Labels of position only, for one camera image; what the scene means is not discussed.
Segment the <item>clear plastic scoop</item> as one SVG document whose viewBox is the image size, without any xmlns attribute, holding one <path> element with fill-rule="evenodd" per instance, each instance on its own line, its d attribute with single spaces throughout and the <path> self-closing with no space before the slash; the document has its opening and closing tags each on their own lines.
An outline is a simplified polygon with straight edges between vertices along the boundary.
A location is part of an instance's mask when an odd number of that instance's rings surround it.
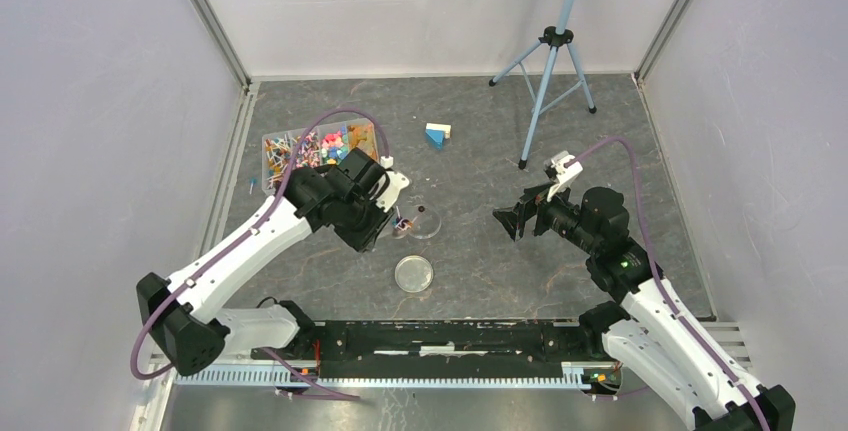
<svg viewBox="0 0 848 431">
<path fill-rule="evenodd" d="M 416 228 L 417 220 L 417 215 L 397 215 L 391 223 L 389 236 L 393 239 L 408 236 Z"/>
</svg>

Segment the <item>clear round dish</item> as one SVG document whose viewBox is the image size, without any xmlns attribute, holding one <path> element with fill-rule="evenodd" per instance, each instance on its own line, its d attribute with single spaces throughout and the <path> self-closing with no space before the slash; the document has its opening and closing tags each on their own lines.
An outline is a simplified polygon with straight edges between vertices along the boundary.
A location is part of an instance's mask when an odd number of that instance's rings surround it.
<svg viewBox="0 0 848 431">
<path fill-rule="evenodd" d="M 412 204 L 402 213 L 411 222 L 408 235 L 418 240 L 435 237 L 442 228 L 441 216 L 428 204 Z"/>
</svg>

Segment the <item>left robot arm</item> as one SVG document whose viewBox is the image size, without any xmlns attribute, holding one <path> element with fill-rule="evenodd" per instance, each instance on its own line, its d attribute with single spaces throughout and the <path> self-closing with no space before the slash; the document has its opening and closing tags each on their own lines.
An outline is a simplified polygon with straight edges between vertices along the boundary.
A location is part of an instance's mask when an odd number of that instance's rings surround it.
<svg viewBox="0 0 848 431">
<path fill-rule="evenodd" d="M 229 299 L 270 261 L 329 227 L 350 249 L 373 249 L 411 183 L 393 160 L 360 149 L 340 163 L 294 169 L 256 213 L 206 254 L 168 277 L 149 273 L 136 285 L 142 319 L 138 341 L 151 337 L 181 376 L 195 375 L 221 355 L 256 348 L 306 356 L 313 330 L 293 311 L 229 309 Z"/>
</svg>

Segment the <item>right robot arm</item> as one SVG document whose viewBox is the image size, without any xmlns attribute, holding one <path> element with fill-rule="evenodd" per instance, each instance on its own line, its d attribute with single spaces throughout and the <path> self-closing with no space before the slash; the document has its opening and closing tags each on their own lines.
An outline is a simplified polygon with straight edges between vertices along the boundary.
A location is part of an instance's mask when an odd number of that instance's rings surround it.
<svg viewBox="0 0 848 431">
<path fill-rule="evenodd" d="M 768 387 L 725 351 L 688 310 L 660 267 L 628 230 L 621 193 L 606 187 L 550 195 L 525 189 L 493 217 L 519 240 L 532 223 L 587 255 L 592 281 L 610 296 L 580 318 L 577 343 L 591 359 L 607 355 L 631 369 L 689 430 L 789 430 L 796 402 L 781 385 Z"/>
</svg>

